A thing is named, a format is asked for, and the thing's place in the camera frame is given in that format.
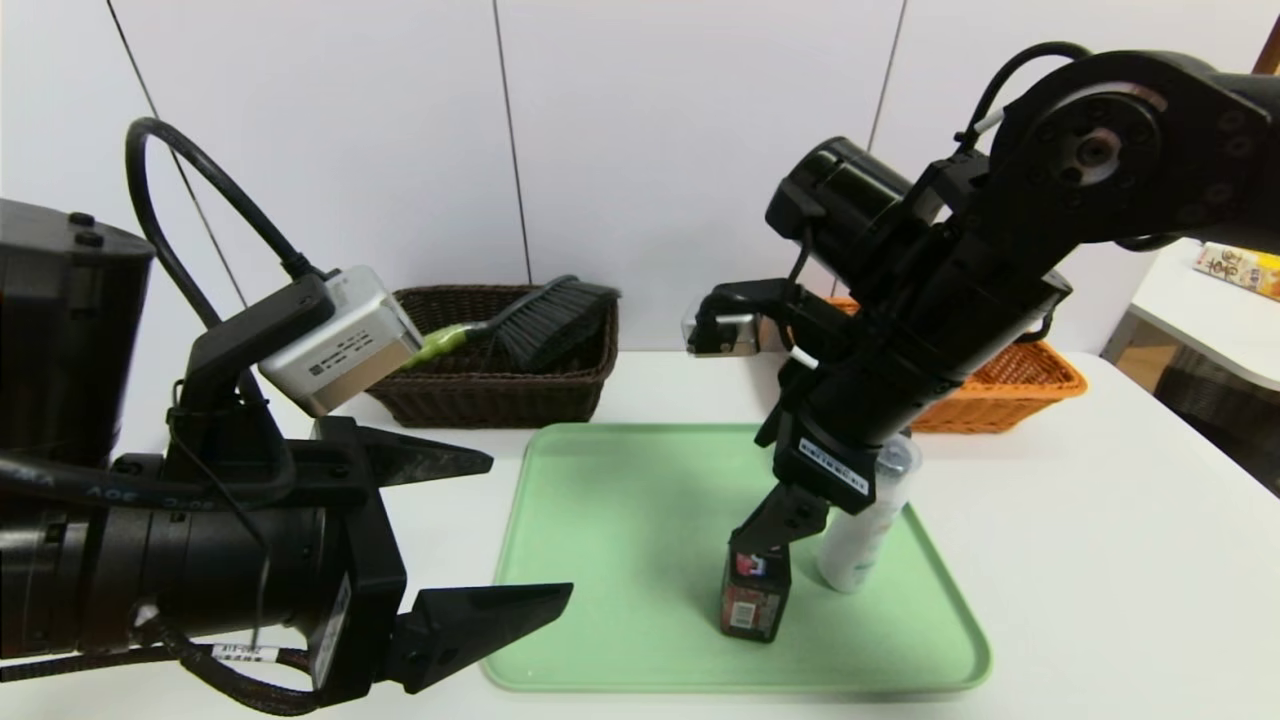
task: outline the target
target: green brush handle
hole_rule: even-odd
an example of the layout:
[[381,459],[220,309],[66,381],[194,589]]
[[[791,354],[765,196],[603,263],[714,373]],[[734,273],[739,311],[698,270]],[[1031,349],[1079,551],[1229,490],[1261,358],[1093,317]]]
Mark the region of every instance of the green brush handle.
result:
[[439,357],[440,355],[448,355],[454,350],[462,347],[467,342],[467,331],[474,329],[476,325],[474,323],[458,323],[456,325],[448,325],[440,328],[422,338],[422,350],[413,354],[412,357],[401,365],[401,370],[408,370],[410,368],[421,365],[428,360]]

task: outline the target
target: dark snack box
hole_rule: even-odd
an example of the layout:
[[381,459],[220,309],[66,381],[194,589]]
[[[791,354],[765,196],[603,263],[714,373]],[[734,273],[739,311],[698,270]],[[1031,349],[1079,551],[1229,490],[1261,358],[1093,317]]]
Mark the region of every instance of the dark snack box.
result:
[[721,632],[758,642],[773,642],[791,592],[791,552],[787,546],[763,555],[728,551],[721,585]]

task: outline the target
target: black bristles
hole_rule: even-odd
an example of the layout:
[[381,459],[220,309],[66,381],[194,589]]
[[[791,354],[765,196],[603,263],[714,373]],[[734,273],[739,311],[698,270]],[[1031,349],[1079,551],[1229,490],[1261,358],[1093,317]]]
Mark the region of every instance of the black bristles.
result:
[[503,319],[498,342],[521,370],[541,370],[595,334],[621,295],[577,279],[559,282]]

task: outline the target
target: white table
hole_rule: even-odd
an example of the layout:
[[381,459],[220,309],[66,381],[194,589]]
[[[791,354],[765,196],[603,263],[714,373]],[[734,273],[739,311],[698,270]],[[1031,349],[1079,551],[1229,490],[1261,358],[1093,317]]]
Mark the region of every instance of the white table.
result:
[[[1002,436],[920,436],[925,465],[915,506],[995,653],[992,676],[974,691],[863,703],[517,694],[468,667],[419,696],[383,684],[314,717],[1280,716],[1280,502],[1115,368],[1087,355],[1070,360],[1089,378],[1083,397]],[[777,361],[622,354],[596,420],[755,423],[776,395]],[[390,425],[369,398],[347,411]],[[280,414],[288,433],[307,430],[301,414]],[[485,477],[387,491],[410,588],[488,584],[530,433],[426,434],[490,452],[495,462]],[[273,635],[297,644],[283,629]],[[262,670],[275,682],[301,679]],[[0,708],[15,720],[259,717],[169,664],[4,685]]]
[[1184,238],[1162,250],[1130,313],[1240,378],[1280,391],[1280,302],[1194,270],[1199,249]]

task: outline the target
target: black bolt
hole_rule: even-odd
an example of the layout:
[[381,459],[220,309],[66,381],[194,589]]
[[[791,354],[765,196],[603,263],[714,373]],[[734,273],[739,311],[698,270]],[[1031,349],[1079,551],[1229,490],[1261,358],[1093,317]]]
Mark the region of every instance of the black bolt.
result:
[[1111,143],[1101,137],[1091,137],[1075,149],[1075,159],[1085,168],[1105,165],[1114,155]]
[[1089,100],[1089,102],[1084,106],[1084,113],[1089,115],[1091,120],[1101,120],[1110,114],[1107,104],[1101,100]]
[[1204,200],[1213,205],[1226,202],[1234,195],[1234,190],[1225,182],[1216,182],[1204,188]]
[[1133,126],[1129,128],[1129,142],[1142,145],[1151,140],[1151,128],[1147,126]]
[[93,231],[81,231],[76,233],[76,245],[86,247],[102,247],[102,236]]
[[1253,138],[1238,135],[1226,141],[1225,150],[1231,158],[1248,158],[1253,154]]
[[1217,118],[1217,129],[1222,132],[1235,132],[1244,127],[1244,113],[1228,110]]

